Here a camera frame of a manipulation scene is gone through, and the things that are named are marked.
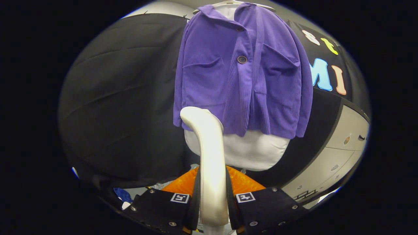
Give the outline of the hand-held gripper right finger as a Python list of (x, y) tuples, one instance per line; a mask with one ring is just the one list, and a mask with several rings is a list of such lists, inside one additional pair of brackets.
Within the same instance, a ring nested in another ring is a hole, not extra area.
[(278, 234), (307, 209), (280, 188), (265, 187), (242, 172), (226, 166), (229, 220), (237, 234)]

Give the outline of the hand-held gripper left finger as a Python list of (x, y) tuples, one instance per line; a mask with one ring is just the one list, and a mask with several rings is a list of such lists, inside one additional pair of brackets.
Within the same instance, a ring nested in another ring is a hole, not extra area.
[(163, 189), (149, 187), (122, 211), (158, 235), (191, 235), (200, 212), (200, 168), (195, 167)]

